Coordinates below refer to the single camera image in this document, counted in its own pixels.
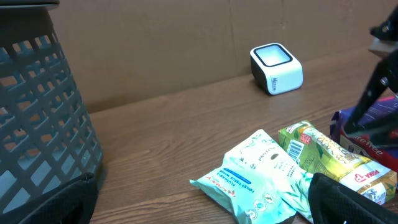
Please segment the purple sanitary pad pack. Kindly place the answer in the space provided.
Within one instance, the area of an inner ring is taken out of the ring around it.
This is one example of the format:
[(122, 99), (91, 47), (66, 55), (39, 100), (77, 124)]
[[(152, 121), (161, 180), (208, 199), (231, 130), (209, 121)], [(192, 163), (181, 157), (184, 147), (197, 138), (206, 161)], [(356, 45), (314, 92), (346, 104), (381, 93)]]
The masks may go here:
[[(364, 134), (352, 138), (347, 137), (343, 126), (354, 108), (335, 112), (330, 123), (330, 137), (349, 152), (366, 156), (378, 163), (397, 171), (397, 130), (387, 133)], [(366, 124), (384, 116), (397, 112), (397, 99), (390, 96), (377, 100), (361, 118), (360, 123)]]

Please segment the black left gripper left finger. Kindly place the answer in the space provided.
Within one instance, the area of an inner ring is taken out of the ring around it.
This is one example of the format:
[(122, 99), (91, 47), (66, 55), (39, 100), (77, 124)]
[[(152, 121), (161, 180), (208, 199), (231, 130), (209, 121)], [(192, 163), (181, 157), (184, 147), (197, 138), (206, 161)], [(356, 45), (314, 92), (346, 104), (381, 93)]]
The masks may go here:
[(89, 223), (98, 199), (95, 175), (86, 172), (1, 215), (1, 224)]

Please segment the white bamboo print tube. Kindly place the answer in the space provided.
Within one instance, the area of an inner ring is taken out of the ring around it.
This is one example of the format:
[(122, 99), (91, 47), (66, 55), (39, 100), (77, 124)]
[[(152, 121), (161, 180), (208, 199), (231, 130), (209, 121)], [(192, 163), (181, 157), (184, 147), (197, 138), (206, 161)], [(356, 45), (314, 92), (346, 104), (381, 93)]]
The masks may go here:
[(300, 168), (264, 130), (257, 130), (226, 154), (270, 178), (281, 198), (310, 223), (314, 222), (308, 201), (313, 174)]

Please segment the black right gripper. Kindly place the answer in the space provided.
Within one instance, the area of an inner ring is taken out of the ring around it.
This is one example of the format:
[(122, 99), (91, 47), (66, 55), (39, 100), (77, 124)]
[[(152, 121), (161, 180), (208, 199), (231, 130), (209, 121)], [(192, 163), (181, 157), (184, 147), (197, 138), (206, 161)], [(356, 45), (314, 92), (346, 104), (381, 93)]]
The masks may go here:
[[(370, 28), (369, 33), (374, 37), (369, 46), (369, 51), (373, 54), (385, 58), (397, 50), (397, 7), (384, 22)], [(397, 59), (385, 58), (377, 64), (362, 97), (343, 128), (347, 136), (381, 134), (397, 129), (397, 112), (365, 124), (359, 123), (387, 88), (397, 95)]]

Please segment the teal plastic packet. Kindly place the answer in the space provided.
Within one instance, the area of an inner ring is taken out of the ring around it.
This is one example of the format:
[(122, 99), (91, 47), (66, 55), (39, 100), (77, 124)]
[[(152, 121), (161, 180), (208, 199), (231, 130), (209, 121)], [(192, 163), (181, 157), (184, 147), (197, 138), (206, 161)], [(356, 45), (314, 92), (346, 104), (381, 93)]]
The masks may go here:
[(190, 183), (231, 213), (238, 223), (282, 223), (296, 210), (282, 199), (278, 182), (245, 163), (224, 159)]

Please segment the green yellow snack pouch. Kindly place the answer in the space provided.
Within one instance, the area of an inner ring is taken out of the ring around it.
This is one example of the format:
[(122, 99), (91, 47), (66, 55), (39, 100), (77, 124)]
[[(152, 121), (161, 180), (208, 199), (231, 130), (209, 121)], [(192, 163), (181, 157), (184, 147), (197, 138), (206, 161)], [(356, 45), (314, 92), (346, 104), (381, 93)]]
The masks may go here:
[(349, 152), (308, 121), (282, 128), (278, 143), (305, 171), (322, 173), (380, 205), (394, 198), (397, 173)]

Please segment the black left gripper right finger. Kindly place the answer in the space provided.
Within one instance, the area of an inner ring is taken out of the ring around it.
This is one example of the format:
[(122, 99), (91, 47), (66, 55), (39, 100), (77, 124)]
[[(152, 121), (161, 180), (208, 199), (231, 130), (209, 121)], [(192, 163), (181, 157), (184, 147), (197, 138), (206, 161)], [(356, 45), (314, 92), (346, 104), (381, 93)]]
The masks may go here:
[(314, 224), (397, 224), (397, 214), (316, 173), (310, 182), (308, 202)]

